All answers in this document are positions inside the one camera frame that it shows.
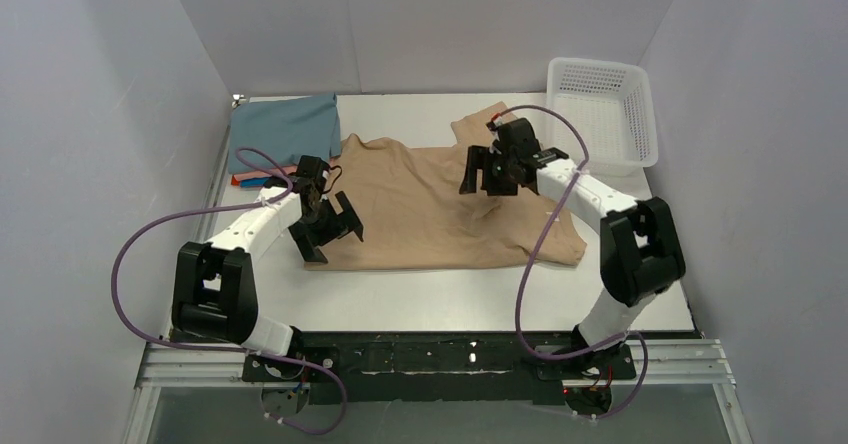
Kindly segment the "beige t shirt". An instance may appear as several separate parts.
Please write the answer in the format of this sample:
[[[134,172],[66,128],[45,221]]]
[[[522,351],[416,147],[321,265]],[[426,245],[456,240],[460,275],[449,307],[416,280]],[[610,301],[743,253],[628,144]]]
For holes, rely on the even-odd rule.
[[[522,188],[515,196],[461,195],[467,149],[489,145],[497,102],[451,124],[451,147],[409,148],[391,138],[350,134],[338,160],[344,192],[363,236],[323,246],[314,271],[484,269],[524,265],[554,201]]]

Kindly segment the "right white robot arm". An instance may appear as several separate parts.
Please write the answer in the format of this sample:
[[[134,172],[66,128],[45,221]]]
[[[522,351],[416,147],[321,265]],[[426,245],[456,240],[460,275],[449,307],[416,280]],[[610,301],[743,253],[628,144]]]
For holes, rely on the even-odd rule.
[[[531,251],[534,264],[541,245],[562,210],[589,224],[599,237],[599,273],[603,284],[592,309],[575,326],[569,350],[543,352],[523,332],[516,333],[524,350],[539,361],[575,360],[581,368],[598,367],[630,335],[635,319],[657,295],[686,271],[685,259],[669,205],[659,197],[639,200],[604,184],[557,148],[544,149],[526,119],[487,123],[494,139],[472,145],[459,191],[479,190],[489,196],[515,196],[526,188],[555,203],[554,211]]]

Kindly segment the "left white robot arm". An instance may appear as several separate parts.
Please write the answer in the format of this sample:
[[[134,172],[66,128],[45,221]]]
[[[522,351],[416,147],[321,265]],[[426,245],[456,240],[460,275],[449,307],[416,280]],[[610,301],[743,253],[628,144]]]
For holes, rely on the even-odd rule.
[[[304,156],[292,176],[272,177],[255,207],[204,243],[188,242],[177,256],[172,324],[185,333],[238,344],[264,355],[293,358],[297,328],[263,315],[253,264],[289,235],[306,263],[325,264],[322,246],[363,235],[364,226],[344,192],[330,202],[335,166]]]

